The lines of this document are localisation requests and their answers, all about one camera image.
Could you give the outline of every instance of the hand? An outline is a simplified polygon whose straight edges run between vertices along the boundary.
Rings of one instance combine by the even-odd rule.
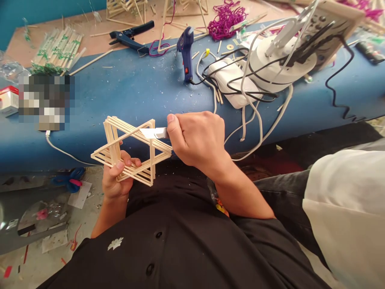
[[[176,155],[213,179],[232,163],[226,152],[225,122],[211,112],[169,114],[167,132]]]
[[[128,178],[118,183],[116,181],[116,177],[122,173],[124,164],[130,166],[132,163],[134,163],[137,167],[142,165],[140,159],[131,158],[131,156],[126,151],[120,151],[120,154],[124,163],[118,161],[112,168],[104,165],[102,188],[104,196],[107,199],[124,198],[127,200],[128,192],[132,188],[132,183],[134,180],[132,178]]]

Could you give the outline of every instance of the blue table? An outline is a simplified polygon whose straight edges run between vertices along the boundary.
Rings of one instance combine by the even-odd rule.
[[[252,28],[259,29],[260,24]],[[231,39],[222,42],[221,52],[226,51]],[[198,40],[193,53],[202,53],[206,48],[216,53],[218,43],[211,37]],[[337,103],[351,107],[351,113],[367,119],[385,114],[385,64],[371,65],[356,49],[352,63],[337,75],[330,85],[337,91]],[[90,154],[106,143],[103,121],[107,116],[117,116],[134,125],[140,125],[153,118],[156,126],[166,126],[169,113],[213,111],[213,91],[205,84],[193,86],[183,83],[181,55],[174,57],[171,50],[163,57],[138,57],[131,49],[114,51],[91,66],[78,72],[75,77],[75,97],[79,107],[65,131],[51,133],[51,141],[62,150],[85,162],[96,162]],[[83,57],[74,70],[94,59]],[[199,57],[193,60],[197,64]],[[299,80],[294,85],[293,99],[279,125],[265,141],[276,142],[302,134],[342,126],[350,123],[342,119],[344,110],[332,107],[332,92],[326,89],[325,80],[339,69],[349,54],[345,49],[338,52],[334,67],[327,67],[313,75],[313,82]],[[204,59],[207,66],[213,58]],[[278,115],[277,109],[283,104],[287,90],[272,103],[261,103],[259,112],[266,133]],[[241,110],[235,110],[224,99],[217,114],[224,118],[226,136],[241,125]],[[252,115],[247,107],[246,119]],[[45,140],[45,133],[33,129],[31,124],[18,122],[18,115],[0,120],[0,171],[39,171],[82,166],[70,157],[51,148]],[[247,151],[259,141],[257,118],[247,126],[244,142],[239,142],[239,130],[227,142],[229,153]],[[123,149],[132,156],[147,159],[148,146],[136,139],[125,140]]]

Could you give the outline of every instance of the black shirt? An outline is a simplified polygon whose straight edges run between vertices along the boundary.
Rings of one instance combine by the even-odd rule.
[[[329,288],[278,220],[228,218],[202,181],[161,179],[39,288]]]

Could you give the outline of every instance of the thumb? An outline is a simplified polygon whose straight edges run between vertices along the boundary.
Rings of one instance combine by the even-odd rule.
[[[109,170],[109,177],[111,179],[115,179],[118,175],[122,173],[124,169],[124,163],[121,161],[118,161],[110,170]]]
[[[169,114],[167,116],[167,132],[174,150],[178,150],[185,146],[186,143],[180,127],[179,119],[175,114]]]

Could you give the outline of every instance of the teal wall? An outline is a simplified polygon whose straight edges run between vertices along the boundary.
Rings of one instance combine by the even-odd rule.
[[[106,0],[0,0],[0,50],[6,50],[16,27],[105,9]]]

